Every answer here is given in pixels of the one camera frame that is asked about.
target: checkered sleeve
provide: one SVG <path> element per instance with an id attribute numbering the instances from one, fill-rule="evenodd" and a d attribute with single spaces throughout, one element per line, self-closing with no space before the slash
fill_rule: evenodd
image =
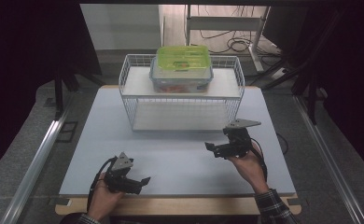
<path id="1" fill-rule="evenodd" d="M 263 224 L 299 223 L 278 196 L 275 189 L 270 189 L 267 193 L 255 195 L 255 201 L 258 205 Z"/>
<path id="2" fill-rule="evenodd" d="M 101 224 L 101 223 L 96 221 L 92 217 L 87 216 L 86 214 L 82 214 L 82 216 L 77 221 L 77 224 Z"/>

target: wire rack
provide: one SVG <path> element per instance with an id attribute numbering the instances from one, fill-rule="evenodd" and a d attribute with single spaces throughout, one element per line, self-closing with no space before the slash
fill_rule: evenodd
<path id="1" fill-rule="evenodd" d="M 214 79 L 205 93 L 158 93 L 149 79 L 155 54 L 129 54 L 119 91 L 134 131 L 220 131 L 232 122 L 245 80 L 235 56 L 211 56 Z"/>

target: floor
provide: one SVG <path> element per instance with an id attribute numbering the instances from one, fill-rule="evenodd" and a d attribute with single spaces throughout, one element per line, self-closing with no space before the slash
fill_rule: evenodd
<path id="1" fill-rule="evenodd" d="M 167 23 L 166 20 L 166 30 L 167 25 L 174 27 L 172 30 L 175 30 L 177 23 L 182 22 L 183 25 L 183 17 L 180 17 L 183 9 L 168 10 L 169 13 L 174 12 L 171 13 L 172 15 L 178 15 L 176 17 L 179 21 L 170 19 Z M 210 14 L 213 12 L 210 7 L 206 10 Z M 184 38 L 180 31 L 178 30 L 179 33 L 177 34 L 171 33 L 171 31 L 166 32 L 164 43 L 166 45 L 183 45 Z M 221 40 L 210 43 L 208 46 L 213 51 L 223 50 L 225 46 L 227 47 L 225 44 L 227 40 L 227 37 L 222 37 Z M 193 41 L 198 44 L 200 41 L 208 42 L 208 40 L 200 40 L 198 34 L 192 38 Z M 260 46 L 273 54 L 278 51 L 276 46 L 268 43 L 265 38 L 260 40 Z M 106 84 L 118 84 L 118 72 L 125 54 L 135 52 L 151 53 L 150 50 L 98 51 L 103 70 L 103 75 L 98 78 Z M 253 84 L 260 87 L 274 79 L 273 74 L 267 76 L 257 74 L 252 60 L 246 52 L 233 52 L 231 50 L 226 53 L 239 55 L 248 85 Z M 263 60 L 271 65 L 276 63 L 278 59 L 272 57 L 263 58 Z M 269 65 L 264 64 L 266 69 L 270 68 Z M 18 223 L 58 223 L 63 218 L 55 214 L 54 203 L 59 198 L 58 191 L 63 182 L 63 174 L 73 156 L 79 134 L 84 127 L 85 118 L 90 112 L 92 101 L 99 88 L 79 75 L 77 75 L 77 78 L 80 84 L 79 91 L 67 92 L 64 90 L 65 101 L 68 102 L 67 99 L 73 99 L 70 104 L 72 109 L 65 121 L 67 125 L 64 125 L 66 132 L 59 134 L 42 173 L 36 181 L 31 196 L 21 211 Z M 291 79 L 268 91 L 264 91 L 263 94 L 274 128 L 279 134 L 280 145 L 286 152 L 287 167 L 300 198 L 302 211 L 297 215 L 297 218 L 301 223 L 306 224 L 358 223 L 352 218 L 347 208 L 348 202 L 344 199 L 343 192 L 338 188 L 337 181 L 333 178 L 332 171 L 327 166 L 327 158 L 321 153 L 320 146 L 310 131 L 310 126 L 304 121 L 304 115 L 300 111 L 296 98 L 290 92 L 293 82 L 294 79 Z M 0 161 L 0 220 L 24 177 L 24 171 L 28 169 L 54 119 L 53 99 L 54 88 L 52 82 L 38 89 L 36 104 L 29 118 L 21 127 L 7 154 Z M 336 164 L 336 167 L 340 169 L 343 179 L 364 214 L 364 162 L 337 126 L 334 125 L 321 101 L 316 102 L 315 115 L 317 121 L 315 127 L 320 131 L 323 141 L 334 159 L 333 164 Z M 72 125 L 75 131 L 68 132 L 68 125 Z M 193 222 L 187 219 L 185 222 L 182 219 L 179 220 L 182 221 L 181 223 L 197 222 L 197 219 L 193 219 Z M 217 222 L 213 223 L 227 223 L 219 217 L 212 217 L 211 220 L 217 220 Z"/>

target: gray carpet floor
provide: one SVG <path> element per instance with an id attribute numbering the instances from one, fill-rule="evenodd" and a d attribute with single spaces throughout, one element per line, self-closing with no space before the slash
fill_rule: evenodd
<path id="1" fill-rule="evenodd" d="M 111 54 L 99 53 L 104 74 L 98 78 L 107 84 L 118 84 L 124 54 L 119 53 L 114 57 Z M 248 58 L 242 57 L 241 61 L 249 84 L 249 80 L 256 78 L 257 74 Z M 65 101 L 72 99 L 64 132 L 59 134 L 58 141 L 49 154 L 18 223 L 58 223 L 63 218 L 55 213 L 53 201 L 59 198 L 58 192 L 63 176 L 99 88 L 79 75 L 77 79 L 80 85 L 79 91 L 64 90 Z M 272 76 L 266 76 L 255 84 L 261 86 L 271 80 Z M 290 93 L 293 82 L 294 79 L 291 79 L 269 91 L 264 91 L 263 94 L 274 128 L 282 136 L 279 138 L 280 145 L 283 150 L 287 150 L 285 155 L 287 167 L 301 200 L 302 212 L 297 217 L 301 223 L 306 224 L 354 223 L 293 100 Z M 29 118 L 21 127 L 7 154 L 0 160 L 0 220 L 54 119 L 55 106 L 51 103 L 54 103 L 53 99 L 52 82 L 38 89 L 36 104 Z M 363 160 L 329 118 L 321 101 L 316 103 L 316 118 L 318 129 L 324 136 L 343 176 L 357 196 L 364 213 Z"/>

